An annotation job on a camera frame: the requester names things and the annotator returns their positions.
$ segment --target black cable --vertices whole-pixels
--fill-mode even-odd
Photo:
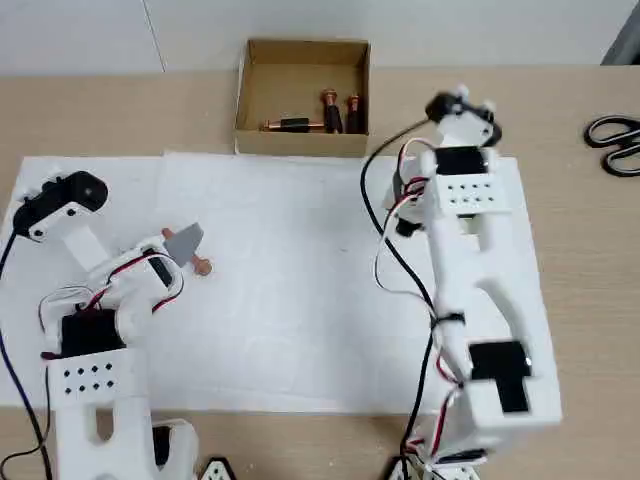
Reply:
[[[423,125],[426,125],[427,123],[429,123],[429,119],[425,118],[423,120],[420,120],[419,122],[414,123],[413,125],[408,126],[404,130],[396,133],[393,137],[386,140],[382,145],[380,145],[369,156],[369,158],[367,159],[367,161],[364,163],[362,167],[362,171],[360,172],[360,193],[362,194],[362,200],[364,202],[364,206],[367,209],[367,213],[371,218],[371,222],[373,223],[373,226],[376,227],[376,230],[378,231],[379,235],[382,235],[384,230],[382,228],[382,225],[380,225],[380,222],[378,221],[375,212],[373,211],[371,202],[369,201],[369,195],[367,194],[367,171],[369,170],[371,163],[375,160],[375,158],[378,155],[380,155],[380,152],[382,152],[382,150],[387,148],[389,145],[391,145],[393,142],[395,142],[399,138],[404,137],[406,134],[411,133],[412,131],[422,127]],[[402,255],[400,255],[398,250],[396,250],[396,247],[393,245],[393,243],[391,243],[391,240],[389,240],[388,238],[385,239],[385,244],[387,245],[387,248],[389,249],[391,254],[394,256],[394,258],[398,261],[400,266],[407,272],[407,274],[409,274],[413,282],[416,284],[416,286],[418,287],[418,290],[420,290],[420,295],[422,295],[422,298],[424,298],[424,301],[427,302],[427,305],[429,305],[429,307],[433,310],[433,301],[431,300],[431,296],[429,295],[429,292],[427,292],[427,289],[422,283],[422,280],[420,280],[420,277],[418,277],[416,272],[414,272],[413,269],[409,266],[409,264],[405,262],[404,258],[402,258]]]
[[[49,432],[51,431],[51,393],[49,391],[49,367],[45,368],[44,382],[45,382],[44,388],[47,394],[47,423],[44,429],[44,436],[43,436],[42,442],[38,442],[38,445],[33,447],[31,450],[26,450],[24,452],[17,452],[17,453],[12,453],[11,455],[7,455],[4,458],[4,460],[0,462],[0,479],[2,480],[9,480],[9,477],[7,477],[7,475],[4,472],[4,469],[6,468],[7,463],[9,463],[9,461],[11,461],[14,458],[26,457],[28,455],[32,455],[36,453],[38,450],[44,447],[44,444],[47,442],[47,439],[49,438]]]
[[[378,231],[378,234],[380,235],[383,235],[384,228],[382,227],[382,225],[380,225],[380,222],[378,221],[378,218],[376,217],[376,214],[373,211],[373,207],[371,206],[371,202],[369,201],[369,195],[367,194],[367,171],[369,170],[369,167],[371,166],[371,163],[373,162],[373,160],[375,160],[375,158],[378,155],[380,155],[380,152],[382,152],[382,150],[387,148],[389,145],[391,145],[393,142],[395,142],[399,138],[404,137],[406,134],[416,130],[417,128],[422,127],[423,125],[426,125],[427,123],[429,123],[429,118],[420,120],[414,123],[413,125],[409,125],[404,130],[396,133],[393,137],[389,138],[382,145],[380,145],[369,156],[369,158],[367,159],[367,161],[364,163],[362,167],[362,171],[360,173],[360,193],[362,194],[362,200],[364,201],[364,205],[367,209],[367,213],[369,214],[369,217],[373,222],[373,226],[376,228],[376,230]],[[422,298],[424,298],[424,301],[427,303],[427,305],[429,305],[431,311],[433,311],[434,310],[433,301],[431,300],[431,296],[429,295],[427,288],[422,283],[422,280],[420,280],[420,277],[416,274],[416,272],[413,271],[411,266],[409,266],[409,264],[404,260],[404,258],[402,258],[402,255],[400,255],[398,250],[396,250],[396,248],[393,246],[393,243],[391,243],[391,241],[388,238],[385,239],[385,244],[389,248],[389,251],[395,257],[395,259],[398,261],[400,266],[405,270],[405,272],[407,272],[407,274],[409,274],[413,282],[418,287],[418,290],[420,291],[420,295],[422,295]],[[420,403],[422,402],[424,384],[427,379],[427,365],[429,364],[429,356],[431,355],[431,349],[433,348],[432,332],[433,330],[431,330],[429,333],[429,341],[427,342],[427,348],[425,349],[424,357],[422,359],[422,366],[420,367],[420,377],[418,380],[418,391],[416,392],[416,399],[413,404],[413,408],[411,409],[411,414],[409,415],[409,420],[407,422],[407,426],[405,428],[404,434],[402,436],[402,442],[400,443],[400,458],[402,460],[402,473],[404,475],[405,480],[409,480],[409,470],[407,468],[407,457],[405,455],[405,445],[407,443],[407,440],[409,439],[409,436],[411,435],[413,427],[416,423],[416,419],[418,417],[418,412],[420,411]]]
[[[402,441],[400,442],[400,458],[402,460],[402,474],[404,475],[405,480],[409,480],[409,471],[407,469],[407,457],[404,453],[404,449],[405,449],[405,445],[407,444],[407,440],[409,440],[409,437],[411,436],[413,427],[416,424],[416,419],[418,418],[418,412],[420,411],[420,403],[422,403],[422,394],[424,392],[424,384],[427,380],[427,365],[429,365],[429,356],[431,355],[432,348],[433,348],[433,335],[431,332],[429,332],[429,341],[427,342],[427,348],[424,351],[424,357],[422,358],[422,365],[420,366],[420,378],[418,379],[418,391],[416,392],[416,399],[413,403],[411,414],[409,415],[409,421],[407,421],[407,426],[404,429],[404,434],[402,435]]]
[[[17,233],[15,231],[11,232],[11,236],[7,241],[7,246],[5,247],[4,252],[2,253],[2,258],[0,259],[0,279],[2,278],[2,272],[4,271],[4,267],[7,263],[7,258],[9,257],[9,252],[11,251],[11,247],[13,247],[13,242],[15,242],[16,236],[17,236]],[[18,390],[18,393],[20,394],[20,398],[22,399],[22,404],[24,405],[24,409],[26,410],[27,415],[29,416],[29,420],[31,421],[31,426],[33,427],[33,433],[35,434],[36,440],[38,441],[38,445],[37,447],[35,447],[35,449],[32,449],[33,450],[32,453],[35,453],[36,451],[40,450],[40,453],[42,454],[42,464],[44,466],[46,479],[53,480],[53,472],[51,469],[51,459],[49,458],[49,452],[47,451],[47,447],[45,446],[46,438],[42,435],[42,430],[40,429],[40,423],[38,423],[38,418],[36,417],[36,414],[33,411],[33,407],[31,406],[31,402],[29,401],[27,392],[25,392],[24,387],[20,382],[20,378],[18,378],[18,375],[16,374],[16,371],[13,368],[11,359],[9,359],[9,354],[7,353],[7,349],[4,344],[4,338],[2,336],[2,330],[0,330],[0,354],[2,354],[2,359],[4,360],[4,364],[7,367],[7,370],[9,371],[11,380],[13,380],[13,383],[16,386],[16,390]],[[47,379],[47,390],[48,390],[49,388],[48,370],[45,375]],[[50,413],[51,413],[51,406],[48,405],[47,416],[49,416]],[[20,452],[19,455],[11,454],[8,457],[6,457],[4,460],[2,460],[2,463],[0,465],[4,467],[7,459],[15,458],[16,456],[23,456],[23,454],[27,455],[24,452]],[[3,475],[2,477],[3,480],[6,480],[6,478],[4,477],[4,472],[1,469],[0,469],[0,473]]]

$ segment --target wire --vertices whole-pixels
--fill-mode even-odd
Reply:
[[[142,262],[143,260],[149,260],[152,258],[164,258],[165,260],[169,261],[169,263],[171,263],[174,267],[176,267],[176,271],[180,273],[180,288],[178,288],[178,291],[175,294],[169,295],[167,298],[156,303],[151,308],[151,313],[157,312],[160,308],[164,307],[166,304],[178,298],[180,294],[182,294],[182,291],[184,290],[184,275],[182,274],[182,270],[180,269],[180,266],[169,255],[166,255],[164,253],[153,252],[153,253],[146,253],[144,255],[140,255],[139,257],[133,258],[128,262],[123,263],[119,267],[116,267],[107,277],[107,285],[105,286],[105,288],[93,296],[93,298],[91,299],[91,301],[89,302],[89,304],[85,309],[93,308],[98,302],[100,302],[102,297],[107,293],[107,290],[109,290],[109,288],[111,288],[111,286],[113,285],[111,283],[111,280],[115,275],[118,275],[119,273],[133,267],[134,265]]]
[[[24,452],[17,452],[17,453],[12,453],[11,455],[7,455],[4,458],[4,460],[0,462],[0,478],[2,480],[8,480],[8,477],[4,472],[5,467],[7,466],[7,463],[9,463],[14,458],[26,457],[27,455],[32,455],[36,453],[41,448],[44,448],[44,444],[47,442],[47,439],[49,438],[49,433],[51,432],[51,392],[49,391],[49,367],[46,367],[44,370],[44,382],[45,382],[44,389],[47,395],[47,423],[44,429],[44,435],[43,435],[42,441],[39,441],[38,445],[33,447],[31,450],[25,450]]]
[[[459,385],[460,382],[458,381],[457,378],[455,378],[453,375],[451,375],[450,373],[448,373],[442,366],[442,355],[439,354],[438,355],[438,359],[436,360],[436,369],[438,370],[438,373],[440,374],[440,376],[442,378],[444,378],[447,382],[449,383],[455,383],[456,385]]]
[[[378,221],[378,218],[376,217],[376,214],[373,211],[373,207],[371,206],[371,201],[369,200],[369,194],[367,193],[367,171],[369,170],[371,163],[376,159],[378,155],[380,155],[380,153],[385,148],[387,148],[396,140],[404,137],[408,133],[411,133],[412,131],[426,125],[427,123],[429,123],[429,121],[430,120],[428,117],[424,118],[418,122],[415,122],[412,125],[409,125],[408,127],[401,130],[400,132],[396,133],[394,136],[392,136],[391,138],[383,142],[382,145],[380,145],[376,150],[374,150],[374,152],[369,156],[369,158],[365,161],[362,167],[362,171],[360,172],[360,193],[362,195],[362,201],[364,202],[364,206],[367,209],[367,213],[369,214],[369,218],[371,218],[371,222],[373,223],[373,226],[375,227],[375,229],[378,231],[379,235],[384,234],[384,229],[382,228],[382,225],[380,225],[380,222]],[[398,250],[396,250],[393,243],[391,243],[391,241],[388,238],[385,239],[385,244],[389,248],[389,251],[394,256],[394,258],[398,261],[400,266],[407,272],[407,274],[411,277],[413,282],[416,284],[424,301],[427,303],[427,305],[429,305],[431,310],[434,310],[431,296],[429,295],[429,292],[427,291],[426,287],[422,283],[422,280],[420,280],[420,277],[413,271],[411,266],[409,266],[409,264],[404,260],[404,258],[402,258],[402,255],[400,255]],[[411,431],[413,430],[413,427],[416,422],[416,418],[418,416],[418,411],[420,410],[420,403],[422,402],[422,393],[424,391],[424,384],[427,376],[427,365],[429,363],[429,356],[431,355],[432,347],[433,347],[433,334],[432,332],[430,332],[429,341],[427,342],[427,347],[425,349],[424,357],[422,359],[422,365],[420,367],[420,377],[418,379],[418,391],[416,392],[416,399],[415,399],[413,408],[411,410],[411,414],[409,416],[409,420],[407,422],[407,426],[405,428],[404,434],[402,436],[402,441],[400,442],[400,457],[402,459],[402,473],[404,475],[405,480],[409,480],[409,471],[407,469],[407,458],[404,453],[405,444],[407,443],[407,439],[411,435]]]
[[[11,232],[11,236],[9,237],[9,240],[7,241],[7,245],[5,246],[4,252],[2,253],[2,258],[0,259],[0,279],[2,278],[2,272],[7,263],[7,258],[9,257],[9,252],[13,247],[13,242],[15,242],[16,236],[17,236],[17,233],[15,230]],[[9,371],[9,376],[11,377],[11,380],[13,381],[16,387],[16,390],[18,390],[18,394],[22,399],[22,404],[24,405],[24,409],[26,410],[27,415],[29,416],[29,420],[31,421],[31,426],[33,427],[33,433],[36,437],[36,440],[38,441],[38,445],[37,447],[32,449],[33,450],[32,453],[35,453],[38,450],[40,450],[40,453],[42,455],[42,464],[44,467],[46,478],[47,480],[53,480],[53,472],[51,470],[51,459],[49,458],[49,452],[47,451],[47,447],[45,445],[46,438],[42,435],[42,430],[40,429],[40,423],[38,422],[38,418],[36,417],[35,412],[33,411],[33,407],[31,406],[31,402],[29,401],[27,392],[25,392],[24,387],[20,382],[20,378],[18,377],[13,367],[13,364],[11,363],[11,359],[9,358],[9,354],[7,353],[7,349],[4,344],[2,330],[0,330],[0,354],[2,354],[2,359],[4,361],[4,364],[7,367],[7,370]],[[47,375],[46,378],[47,378],[47,388],[48,388],[48,385],[49,385],[48,373],[45,372],[45,375]],[[47,415],[50,415],[50,405],[47,407]],[[0,463],[0,465],[4,466],[6,464],[7,458],[9,459],[15,458],[15,456],[16,454],[9,455],[4,460],[2,460],[2,463]],[[0,474],[2,474],[3,480],[7,480],[1,469],[0,469]]]
[[[411,145],[412,143],[421,143],[422,145],[429,147],[431,150],[435,150],[437,147],[427,138],[420,138],[420,137],[414,137],[414,138],[410,138],[409,140],[407,140],[405,142],[404,145],[402,145],[402,147],[400,148],[400,151],[398,152],[398,163],[396,165],[396,171],[398,173],[401,172],[401,168],[402,168],[402,162],[404,162],[404,158],[407,155],[407,149],[409,148],[409,145]]]
[[[427,123],[429,123],[429,121],[430,120],[428,118],[424,118],[412,125],[409,125],[404,130],[396,133],[393,137],[383,142],[382,145],[380,145],[369,156],[369,158],[367,159],[367,161],[364,163],[362,167],[362,171],[360,172],[360,193],[362,195],[362,201],[364,202],[364,206],[367,209],[367,213],[369,214],[369,218],[371,218],[371,222],[373,223],[373,226],[375,227],[375,229],[378,231],[378,234],[380,235],[382,235],[384,231],[383,231],[382,225],[380,225],[380,222],[376,217],[375,212],[373,211],[373,207],[371,206],[371,201],[369,200],[369,194],[367,193],[367,172],[369,171],[369,167],[371,166],[371,163],[376,159],[376,157],[378,157],[378,155],[380,155],[380,153],[385,148],[387,148],[389,145],[391,145],[393,142],[395,142],[399,138],[404,137],[406,134],[411,133],[412,131],[426,125]],[[411,277],[413,282],[416,284],[416,286],[418,287],[418,290],[420,290],[420,294],[422,295],[422,298],[424,298],[427,304],[433,309],[433,301],[431,300],[431,296],[429,295],[429,292],[427,292],[427,289],[422,283],[422,280],[420,280],[420,277],[418,277],[418,275],[413,271],[413,269],[409,266],[409,264],[405,262],[405,260],[402,258],[398,250],[396,250],[393,243],[391,243],[391,241],[388,238],[385,240],[385,244],[387,245],[387,248],[389,249],[391,254],[395,257],[397,262],[400,264],[400,266],[407,272],[407,274]]]
[[[60,295],[65,292],[74,292],[74,293],[69,293],[65,296]],[[90,298],[93,298],[93,295],[94,295],[93,290],[91,290],[89,287],[86,287],[84,285],[69,285],[67,287],[59,288],[54,292],[42,297],[42,299],[38,303],[38,320],[40,321],[40,328],[42,329],[43,332],[44,332],[44,317],[42,315],[42,307],[44,307],[45,303],[69,300],[70,298],[74,298],[75,296],[77,296],[78,292],[84,292],[85,294],[88,293],[89,295],[91,295]],[[76,305],[82,305],[84,303],[88,304],[89,302],[81,301],[81,302],[77,302]]]
[[[438,448],[440,447],[440,439],[442,438],[442,431],[444,430],[444,420],[447,415],[447,409],[449,408],[449,402],[451,401],[451,398],[453,398],[453,395],[460,388],[461,387],[459,387],[458,385],[453,387],[445,397],[444,402],[442,403],[442,407],[440,407],[440,414],[438,415],[436,431],[433,436],[433,441],[431,442],[431,457],[433,457],[438,452]]]
[[[391,209],[389,210],[389,213],[387,214],[387,217],[385,218],[385,221],[383,224],[383,233],[382,233],[382,236],[380,237],[380,242],[378,243],[378,249],[376,251],[376,255],[373,260],[373,277],[378,287],[384,290],[385,292],[392,293],[394,295],[408,295],[414,299],[417,299],[422,305],[426,304],[429,314],[433,315],[431,307],[425,302],[424,298],[421,297],[420,294],[411,290],[393,290],[386,287],[380,280],[380,272],[379,272],[380,254],[382,253],[382,249],[386,245],[385,240],[387,239],[387,236],[389,235],[389,232],[391,230],[390,228],[391,217],[393,217],[408,202],[419,198],[421,194],[422,194],[421,191],[409,192],[403,195],[402,197],[400,197],[400,199],[396,202],[396,204],[393,207],[391,207]]]

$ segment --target electronic component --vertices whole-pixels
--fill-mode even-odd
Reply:
[[[342,133],[340,109],[336,105],[338,94],[333,88],[327,88],[322,91],[321,98],[324,103],[324,131],[327,133]]]
[[[307,133],[324,128],[324,123],[312,122],[306,117],[282,118],[277,121],[266,120],[262,130],[266,132]]]
[[[347,99],[347,133],[362,133],[362,110],[360,96],[351,95]]]

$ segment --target white wall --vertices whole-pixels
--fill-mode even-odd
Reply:
[[[635,4],[0,0],[0,74],[233,68],[251,35],[366,38],[377,65],[598,64]]]

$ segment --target copper part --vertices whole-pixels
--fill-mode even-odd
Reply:
[[[349,107],[350,112],[357,112],[360,104],[360,96],[359,95],[351,95],[347,98],[347,106]]]
[[[335,105],[338,94],[333,88],[325,88],[322,91],[322,101],[325,105]]]
[[[162,229],[162,236],[165,239],[168,240],[171,237],[173,237],[173,235],[174,233],[171,231],[170,228]],[[213,271],[213,266],[211,265],[211,262],[206,258],[200,258],[197,255],[193,255],[193,257],[191,257],[191,264],[193,265],[193,269],[195,270],[195,272],[198,275],[201,275],[203,277],[206,277]]]
[[[310,129],[324,128],[324,123],[309,122],[308,126],[309,126]],[[263,131],[272,131],[272,130],[280,130],[282,128],[283,128],[282,127],[282,122],[280,120],[277,120],[275,122],[272,122],[271,120],[265,120],[264,123],[262,124],[261,130],[263,130]]]

